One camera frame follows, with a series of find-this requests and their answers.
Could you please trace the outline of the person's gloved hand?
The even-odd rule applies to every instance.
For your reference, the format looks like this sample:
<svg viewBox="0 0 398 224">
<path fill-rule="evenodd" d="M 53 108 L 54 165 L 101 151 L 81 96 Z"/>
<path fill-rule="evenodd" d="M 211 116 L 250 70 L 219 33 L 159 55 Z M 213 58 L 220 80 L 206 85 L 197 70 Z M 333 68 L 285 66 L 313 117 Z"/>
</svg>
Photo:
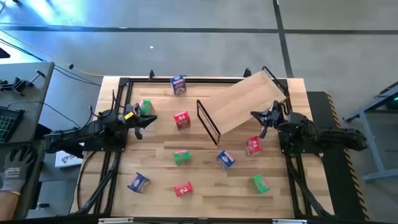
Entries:
<svg viewBox="0 0 398 224">
<path fill-rule="evenodd" d="M 30 146 L 22 145 L 18 149 L 13 149 L 6 156 L 0 174 L 2 180 L 0 192 L 20 195 L 34 162 L 35 152 Z"/>
</svg>

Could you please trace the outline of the red Froot Loops cereal box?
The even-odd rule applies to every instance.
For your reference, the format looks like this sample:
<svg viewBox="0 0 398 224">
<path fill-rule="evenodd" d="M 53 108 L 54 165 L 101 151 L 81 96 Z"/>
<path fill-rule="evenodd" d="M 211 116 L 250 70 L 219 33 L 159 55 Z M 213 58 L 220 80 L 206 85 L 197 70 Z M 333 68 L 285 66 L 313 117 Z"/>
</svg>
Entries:
<svg viewBox="0 0 398 224">
<path fill-rule="evenodd" d="M 189 194 L 193 192 L 193 186 L 192 184 L 188 181 L 185 183 L 182 183 L 180 185 L 176 185 L 174 187 L 174 192 L 177 197 L 181 197 L 183 195 Z"/>
<path fill-rule="evenodd" d="M 263 151 L 262 141 L 258 136 L 250 137 L 246 141 L 246 155 L 255 156 Z"/>
<path fill-rule="evenodd" d="M 185 128 L 189 128 L 191 126 L 190 116 L 188 111 L 183 111 L 181 113 L 175 114 L 174 121 L 179 131 Z"/>
</svg>

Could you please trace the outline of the grey side desk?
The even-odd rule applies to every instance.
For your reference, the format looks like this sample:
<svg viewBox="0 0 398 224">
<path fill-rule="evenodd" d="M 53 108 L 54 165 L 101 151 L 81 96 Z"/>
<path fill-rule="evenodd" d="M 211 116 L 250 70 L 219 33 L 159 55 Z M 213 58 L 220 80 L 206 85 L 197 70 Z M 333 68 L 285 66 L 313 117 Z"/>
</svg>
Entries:
<svg viewBox="0 0 398 224">
<path fill-rule="evenodd" d="M 7 143 L 0 143 L 0 170 L 4 165 L 5 156 L 13 149 L 19 149 L 23 144 L 29 145 L 36 157 L 19 197 L 14 213 L 15 219 L 25 218 L 34 203 L 40 166 L 44 157 L 42 142 L 34 141 L 34 136 L 53 68 L 54 63 L 52 62 L 0 64 L 0 80 L 7 80 L 12 83 L 16 77 L 27 81 L 34 79 L 34 86 L 25 88 L 22 92 L 23 95 L 14 91 L 0 91 L 0 106 L 10 105 L 13 108 L 25 111 L 22 121 L 17 126 L 11 139 Z"/>
</svg>

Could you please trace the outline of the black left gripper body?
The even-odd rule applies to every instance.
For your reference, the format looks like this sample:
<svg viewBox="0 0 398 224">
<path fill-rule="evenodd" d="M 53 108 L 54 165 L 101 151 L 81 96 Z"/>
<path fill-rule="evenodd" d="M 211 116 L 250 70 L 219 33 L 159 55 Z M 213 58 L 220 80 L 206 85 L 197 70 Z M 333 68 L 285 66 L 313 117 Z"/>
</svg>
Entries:
<svg viewBox="0 0 398 224">
<path fill-rule="evenodd" d="M 141 127 L 139 126 L 139 119 L 141 118 L 141 107 L 139 104 L 130 105 L 125 107 L 124 123 L 129 129 L 134 129 L 134 134 L 138 140 L 142 139 Z"/>
</svg>

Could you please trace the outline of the black hazard-striped floor mat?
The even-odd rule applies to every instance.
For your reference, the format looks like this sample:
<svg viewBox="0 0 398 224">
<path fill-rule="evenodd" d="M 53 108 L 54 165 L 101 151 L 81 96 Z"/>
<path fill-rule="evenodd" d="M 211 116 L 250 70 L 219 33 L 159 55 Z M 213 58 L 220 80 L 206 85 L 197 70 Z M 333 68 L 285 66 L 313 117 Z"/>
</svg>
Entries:
<svg viewBox="0 0 398 224">
<path fill-rule="evenodd" d="M 307 96 L 313 121 L 320 131 L 341 126 L 328 93 L 309 91 Z M 347 220 L 368 221 L 368 210 L 348 150 L 340 146 L 328 149 L 322 161 L 335 215 Z"/>
</svg>

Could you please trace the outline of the black desk clamp tool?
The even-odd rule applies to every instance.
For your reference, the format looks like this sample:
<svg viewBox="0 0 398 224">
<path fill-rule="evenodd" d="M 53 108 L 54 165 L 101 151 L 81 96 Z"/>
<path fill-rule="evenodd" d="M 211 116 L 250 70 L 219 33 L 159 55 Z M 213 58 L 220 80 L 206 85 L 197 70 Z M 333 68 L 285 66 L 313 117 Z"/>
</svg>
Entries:
<svg viewBox="0 0 398 224">
<path fill-rule="evenodd" d="M 36 70 L 36 75 L 31 80 L 22 80 L 18 77 L 15 77 L 13 83 L 8 83 L 7 80 L 0 80 L 0 91 L 13 91 L 21 96 L 25 96 L 24 90 L 26 88 L 33 88 L 34 82 L 38 77 L 46 78 L 45 74 L 40 70 Z"/>
</svg>

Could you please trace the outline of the silver metal bracket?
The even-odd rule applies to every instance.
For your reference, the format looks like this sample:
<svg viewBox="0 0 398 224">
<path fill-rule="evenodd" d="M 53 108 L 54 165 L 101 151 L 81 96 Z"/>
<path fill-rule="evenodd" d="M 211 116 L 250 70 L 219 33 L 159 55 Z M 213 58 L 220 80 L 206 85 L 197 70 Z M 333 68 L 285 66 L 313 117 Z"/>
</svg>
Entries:
<svg viewBox="0 0 398 224">
<path fill-rule="evenodd" d="M 308 224 L 308 223 L 306 220 L 275 218 L 272 219 L 272 224 Z"/>
<path fill-rule="evenodd" d="M 98 224 L 130 224 L 133 223 L 133 218 L 100 218 Z"/>
</svg>

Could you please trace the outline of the person's forearm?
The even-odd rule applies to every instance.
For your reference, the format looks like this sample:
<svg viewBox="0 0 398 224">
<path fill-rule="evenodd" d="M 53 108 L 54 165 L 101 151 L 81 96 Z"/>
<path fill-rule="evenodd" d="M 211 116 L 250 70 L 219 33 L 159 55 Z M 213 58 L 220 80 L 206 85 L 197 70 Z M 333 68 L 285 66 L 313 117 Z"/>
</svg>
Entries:
<svg viewBox="0 0 398 224">
<path fill-rule="evenodd" d="M 0 221 L 13 218 L 19 196 L 19 192 L 0 191 Z"/>
</svg>

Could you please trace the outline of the black keyboard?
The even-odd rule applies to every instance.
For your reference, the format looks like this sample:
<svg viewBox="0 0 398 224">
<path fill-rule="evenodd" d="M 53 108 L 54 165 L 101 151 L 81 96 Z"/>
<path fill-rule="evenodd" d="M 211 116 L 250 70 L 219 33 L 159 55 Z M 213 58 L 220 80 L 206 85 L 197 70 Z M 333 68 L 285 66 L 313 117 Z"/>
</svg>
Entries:
<svg viewBox="0 0 398 224">
<path fill-rule="evenodd" d="M 25 111 L 0 106 L 0 142 L 8 142 L 22 121 Z"/>
</svg>

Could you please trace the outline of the blue Frosted Flakes cereal box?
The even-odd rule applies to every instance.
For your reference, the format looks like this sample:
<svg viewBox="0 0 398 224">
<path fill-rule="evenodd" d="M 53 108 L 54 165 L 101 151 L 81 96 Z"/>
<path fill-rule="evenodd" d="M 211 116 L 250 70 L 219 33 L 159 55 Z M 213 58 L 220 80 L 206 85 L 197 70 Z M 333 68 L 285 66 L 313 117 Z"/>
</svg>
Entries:
<svg viewBox="0 0 398 224">
<path fill-rule="evenodd" d="M 223 169 L 229 169 L 235 162 L 231 155 L 226 151 L 221 151 L 216 158 Z"/>
<path fill-rule="evenodd" d="M 183 75 L 178 75 L 170 79 L 174 95 L 181 95 L 187 92 L 186 81 Z"/>
<path fill-rule="evenodd" d="M 136 172 L 127 187 L 133 192 L 144 193 L 149 184 L 150 180 L 147 177 Z"/>
</svg>

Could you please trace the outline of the blue-grey metal cart frame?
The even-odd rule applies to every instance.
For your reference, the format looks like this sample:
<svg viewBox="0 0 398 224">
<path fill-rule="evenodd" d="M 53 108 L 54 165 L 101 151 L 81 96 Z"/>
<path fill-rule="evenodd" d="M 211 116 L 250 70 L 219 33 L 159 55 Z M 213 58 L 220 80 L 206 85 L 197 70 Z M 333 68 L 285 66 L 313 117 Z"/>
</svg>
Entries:
<svg viewBox="0 0 398 224">
<path fill-rule="evenodd" d="M 362 125 L 377 171 L 363 175 L 365 182 L 398 177 L 398 81 L 383 89 L 366 105 L 343 118 Z"/>
</svg>

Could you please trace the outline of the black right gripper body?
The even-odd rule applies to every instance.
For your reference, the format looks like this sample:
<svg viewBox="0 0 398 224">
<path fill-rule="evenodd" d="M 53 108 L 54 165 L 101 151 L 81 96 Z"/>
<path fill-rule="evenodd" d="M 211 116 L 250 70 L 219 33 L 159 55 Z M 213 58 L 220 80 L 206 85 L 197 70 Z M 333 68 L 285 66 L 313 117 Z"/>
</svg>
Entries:
<svg viewBox="0 0 398 224">
<path fill-rule="evenodd" d="M 284 118 L 282 112 L 282 106 L 280 105 L 280 103 L 278 101 L 274 101 L 268 109 L 268 117 L 266 121 L 264 122 L 264 124 L 261 124 L 262 129 L 259 134 L 259 137 L 261 139 L 265 138 L 268 128 L 277 129 L 278 125 L 283 122 Z"/>
</svg>

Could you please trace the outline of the green Apple Jacks cereal box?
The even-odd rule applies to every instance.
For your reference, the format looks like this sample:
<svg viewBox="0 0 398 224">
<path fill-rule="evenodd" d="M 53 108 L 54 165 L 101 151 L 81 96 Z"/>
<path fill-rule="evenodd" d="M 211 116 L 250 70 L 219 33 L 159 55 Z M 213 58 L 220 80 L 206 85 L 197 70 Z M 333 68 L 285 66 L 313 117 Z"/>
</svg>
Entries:
<svg viewBox="0 0 398 224">
<path fill-rule="evenodd" d="M 267 192 L 270 188 L 268 183 L 266 182 L 265 178 L 261 174 L 255 175 L 249 179 L 249 183 L 255 193 L 263 194 Z"/>
<path fill-rule="evenodd" d="M 153 107 L 151 100 L 141 100 L 139 103 L 139 106 L 141 108 L 142 114 L 146 114 L 146 115 L 155 114 L 155 109 Z"/>
<path fill-rule="evenodd" d="M 189 150 L 181 150 L 173 154 L 176 165 L 182 165 L 191 161 Z"/>
</svg>

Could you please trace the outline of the black aluminium table frame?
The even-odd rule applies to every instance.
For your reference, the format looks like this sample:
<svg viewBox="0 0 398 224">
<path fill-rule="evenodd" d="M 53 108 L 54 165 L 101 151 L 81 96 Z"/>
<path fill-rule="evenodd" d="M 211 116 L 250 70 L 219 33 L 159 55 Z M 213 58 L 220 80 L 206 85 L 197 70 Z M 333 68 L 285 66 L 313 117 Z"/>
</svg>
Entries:
<svg viewBox="0 0 398 224">
<path fill-rule="evenodd" d="M 204 218 L 292 218 L 285 157 L 277 132 L 270 129 L 262 142 L 264 150 L 252 157 L 246 141 L 260 132 L 250 119 L 222 135 L 215 145 L 197 118 L 197 100 L 219 93 L 235 83 L 234 78 L 189 78 L 185 95 L 174 96 L 169 82 L 138 81 L 131 100 L 151 100 L 157 120 L 143 132 L 143 139 L 130 135 L 121 155 L 111 215 L 113 217 L 204 217 Z M 191 126 L 177 129 L 174 115 L 188 111 Z M 173 154 L 189 150 L 191 161 L 176 165 Z M 229 169 L 217 162 L 221 151 L 235 160 Z M 144 193 L 127 185 L 138 172 L 150 180 Z M 261 174 L 269 190 L 257 194 L 249 179 Z M 193 192 L 177 197 L 174 187 L 190 182 Z"/>
</svg>

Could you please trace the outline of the white printed box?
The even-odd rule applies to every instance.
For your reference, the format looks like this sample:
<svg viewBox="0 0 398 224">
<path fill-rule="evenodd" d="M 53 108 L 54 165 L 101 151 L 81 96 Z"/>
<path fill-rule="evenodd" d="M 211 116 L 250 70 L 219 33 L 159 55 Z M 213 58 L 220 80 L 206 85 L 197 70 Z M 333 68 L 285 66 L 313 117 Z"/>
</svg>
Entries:
<svg viewBox="0 0 398 224">
<path fill-rule="evenodd" d="M 58 151 L 55 154 L 55 167 L 64 168 L 71 166 L 78 166 L 82 164 L 83 159 L 80 159 L 74 155 L 66 153 L 65 151 Z"/>
</svg>

